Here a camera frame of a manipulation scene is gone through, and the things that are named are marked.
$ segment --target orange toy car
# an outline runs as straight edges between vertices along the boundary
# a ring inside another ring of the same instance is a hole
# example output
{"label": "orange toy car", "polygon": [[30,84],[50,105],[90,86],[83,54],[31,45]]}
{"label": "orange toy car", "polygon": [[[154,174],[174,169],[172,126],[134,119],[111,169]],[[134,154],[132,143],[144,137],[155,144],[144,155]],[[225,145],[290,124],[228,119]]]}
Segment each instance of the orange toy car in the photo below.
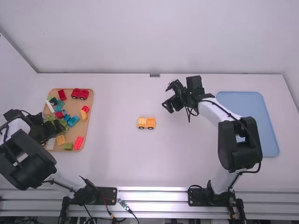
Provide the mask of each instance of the orange toy car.
{"label": "orange toy car", "polygon": [[156,119],[140,117],[138,118],[137,127],[139,129],[148,128],[149,130],[152,130],[156,127]]}

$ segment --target toy car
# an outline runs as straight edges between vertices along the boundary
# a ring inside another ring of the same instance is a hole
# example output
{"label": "toy car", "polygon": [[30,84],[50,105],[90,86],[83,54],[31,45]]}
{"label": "toy car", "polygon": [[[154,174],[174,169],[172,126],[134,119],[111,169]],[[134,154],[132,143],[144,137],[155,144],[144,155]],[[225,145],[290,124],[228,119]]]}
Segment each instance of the toy car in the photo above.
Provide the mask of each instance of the toy car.
{"label": "toy car", "polygon": [[145,129],[148,128],[149,130],[152,130],[156,127],[156,119],[155,118],[145,118],[140,117],[138,118],[137,127],[139,129]]}
{"label": "toy car", "polygon": [[73,92],[71,93],[71,97],[73,99],[78,99],[80,98],[81,100],[86,100],[89,96],[89,91],[88,90],[85,90],[85,89],[78,89],[78,88],[75,88],[73,90]]}

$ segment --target lego brick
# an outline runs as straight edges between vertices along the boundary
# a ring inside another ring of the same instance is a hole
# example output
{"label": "lego brick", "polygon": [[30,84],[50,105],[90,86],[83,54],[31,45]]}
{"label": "lego brick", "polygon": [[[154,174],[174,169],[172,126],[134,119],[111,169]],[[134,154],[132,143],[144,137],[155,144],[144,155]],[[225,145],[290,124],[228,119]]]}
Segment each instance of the lego brick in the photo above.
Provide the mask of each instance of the lego brick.
{"label": "lego brick", "polygon": [[56,138],[51,138],[47,141],[46,150],[53,150]]}
{"label": "lego brick", "polygon": [[90,108],[88,106],[83,106],[82,109],[85,113],[88,113]]}
{"label": "lego brick", "polygon": [[80,118],[78,118],[77,116],[74,116],[72,117],[68,122],[67,124],[70,126],[70,127],[74,127],[76,123],[78,123],[80,121]]}
{"label": "lego brick", "polygon": [[55,118],[47,114],[47,119],[46,120],[51,121],[53,123]]}
{"label": "lego brick", "polygon": [[68,114],[66,114],[65,117],[64,117],[64,120],[65,120],[66,122],[68,122],[70,119],[71,119],[71,117],[70,117]]}
{"label": "lego brick", "polygon": [[67,151],[73,150],[73,144],[72,143],[66,143],[64,146],[64,149]]}
{"label": "lego brick", "polygon": [[83,140],[84,140],[83,137],[78,136],[77,139],[76,139],[76,142],[75,142],[75,144],[74,144],[73,149],[75,149],[75,150],[79,150],[80,147],[81,147],[81,145],[82,145]]}
{"label": "lego brick", "polygon": [[57,105],[60,107],[60,109],[62,109],[64,107],[64,105],[65,105],[65,102],[62,101],[62,100],[58,100],[57,101]]}
{"label": "lego brick", "polygon": [[60,145],[63,145],[65,143],[65,138],[63,135],[59,135],[56,137],[56,140],[57,140],[57,144],[60,146]]}
{"label": "lego brick", "polygon": [[46,100],[46,104],[47,104],[48,108],[50,109],[51,113],[55,113],[52,105],[50,104],[50,102],[48,100]]}
{"label": "lego brick", "polygon": [[61,111],[61,108],[60,108],[60,106],[56,106],[56,112],[58,112],[58,111]]}
{"label": "lego brick", "polygon": [[63,119],[64,115],[62,114],[61,111],[58,111],[58,112],[56,112],[56,117],[59,118],[59,119]]}
{"label": "lego brick", "polygon": [[65,94],[64,90],[59,90],[58,94],[59,94],[60,100],[62,100],[62,101],[66,100],[66,94]]}
{"label": "lego brick", "polygon": [[53,105],[57,105],[57,99],[56,97],[53,97],[52,99],[49,100],[49,102]]}
{"label": "lego brick", "polygon": [[67,122],[63,119],[58,119],[59,122],[62,124],[63,127],[67,127]]}
{"label": "lego brick", "polygon": [[53,98],[53,96],[48,96],[47,100],[51,100]]}
{"label": "lego brick", "polygon": [[83,121],[87,121],[88,116],[87,116],[87,114],[85,113],[85,111],[80,110],[80,113],[81,113],[82,120],[83,120]]}

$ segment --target metal frame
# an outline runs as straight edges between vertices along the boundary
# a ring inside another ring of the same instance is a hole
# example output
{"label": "metal frame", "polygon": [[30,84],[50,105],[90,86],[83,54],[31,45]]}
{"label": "metal frame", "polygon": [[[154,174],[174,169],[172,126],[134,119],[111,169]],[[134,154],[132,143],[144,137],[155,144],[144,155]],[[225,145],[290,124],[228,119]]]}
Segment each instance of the metal frame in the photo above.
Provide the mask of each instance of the metal frame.
{"label": "metal frame", "polygon": [[[224,207],[189,207],[187,188],[118,187],[118,198],[140,218],[215,218],[229,219]],[[51,189],[0,189],[0,216],[56,216],[63,194]],[[238,189],[247,219],[299,220],[299,189]],[[103,205],[88,205],[94,217],[109,217]],[[109,209],[116,217],[132,217],[119,204]],[[69,217],[86,217],[83,207],[70,205]]]}

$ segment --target white lego brick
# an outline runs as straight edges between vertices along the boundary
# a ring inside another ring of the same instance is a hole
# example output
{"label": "white lego brick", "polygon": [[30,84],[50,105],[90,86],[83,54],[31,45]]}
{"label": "white lego brick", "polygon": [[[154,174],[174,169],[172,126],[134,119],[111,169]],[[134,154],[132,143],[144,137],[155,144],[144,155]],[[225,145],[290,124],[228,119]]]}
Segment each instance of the white lego brick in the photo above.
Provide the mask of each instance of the white lego brick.
{"label": "white lego brick", "polygon": [[47,141],[46,150],[53,150],[56,138],[51,138]]}

